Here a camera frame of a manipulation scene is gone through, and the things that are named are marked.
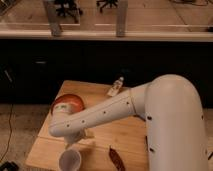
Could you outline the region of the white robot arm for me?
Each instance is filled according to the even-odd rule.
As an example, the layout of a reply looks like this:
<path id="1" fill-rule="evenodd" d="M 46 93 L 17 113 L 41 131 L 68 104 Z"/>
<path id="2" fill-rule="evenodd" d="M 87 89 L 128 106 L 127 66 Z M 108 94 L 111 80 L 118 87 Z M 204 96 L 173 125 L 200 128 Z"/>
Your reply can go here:
<path id="1" fill-rule="evenodd" d="M 52 136 L 74 143 L 87 128 L 138 115 L 146 121 L 149 171 L 209 171 L 201 99 L 182 76 L 162 75 L 85 110 L 70 109 L 53 107 Z"/>

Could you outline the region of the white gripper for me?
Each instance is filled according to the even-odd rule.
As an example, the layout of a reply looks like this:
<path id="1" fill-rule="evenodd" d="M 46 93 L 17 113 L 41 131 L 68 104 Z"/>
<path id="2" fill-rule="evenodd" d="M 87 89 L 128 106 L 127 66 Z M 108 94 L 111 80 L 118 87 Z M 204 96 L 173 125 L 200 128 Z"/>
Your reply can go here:
<path id="1" fill-rule="evenodd" d="M 64 137 L 64 140 L 66 142 L 65 148 L 70 148 L 73 144 L 77 143 L 81 139 L 84 139 L 86 137 L 86 133 L 84 131 L 79 131 L 77 133 L 70 134 L 68 136 Z"/>

